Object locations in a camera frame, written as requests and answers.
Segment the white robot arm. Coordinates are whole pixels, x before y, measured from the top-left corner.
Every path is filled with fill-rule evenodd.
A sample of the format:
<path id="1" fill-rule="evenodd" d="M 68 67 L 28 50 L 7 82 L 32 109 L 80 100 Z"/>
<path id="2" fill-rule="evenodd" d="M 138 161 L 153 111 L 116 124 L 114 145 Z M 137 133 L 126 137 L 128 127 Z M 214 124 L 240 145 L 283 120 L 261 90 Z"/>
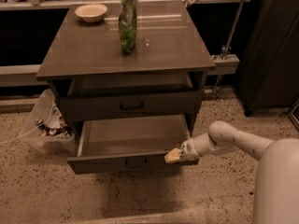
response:
<path id="1" fill-rule="evenodd" d="M 167 163 L 197 161 L 239 148 L 258 162 L 253 224 L 299 224 L 299 139 L 277 141 L 238 130 L 224 121 L 184 141 L 164 156 Z"/>

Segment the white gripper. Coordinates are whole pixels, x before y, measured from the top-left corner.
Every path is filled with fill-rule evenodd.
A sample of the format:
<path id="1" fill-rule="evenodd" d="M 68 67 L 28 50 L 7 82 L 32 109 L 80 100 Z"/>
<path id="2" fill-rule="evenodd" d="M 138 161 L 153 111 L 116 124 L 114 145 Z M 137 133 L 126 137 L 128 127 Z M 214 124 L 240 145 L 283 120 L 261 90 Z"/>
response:
<path id="1" fill-rule="evenodd" d="M 177 163 L 181 161 L 195 161 L 200 159 L 200 154 L 195 148 L 193 139 L 184 141 L 179 148 L 174 148 L 164 156 L 166 163 Z"/>

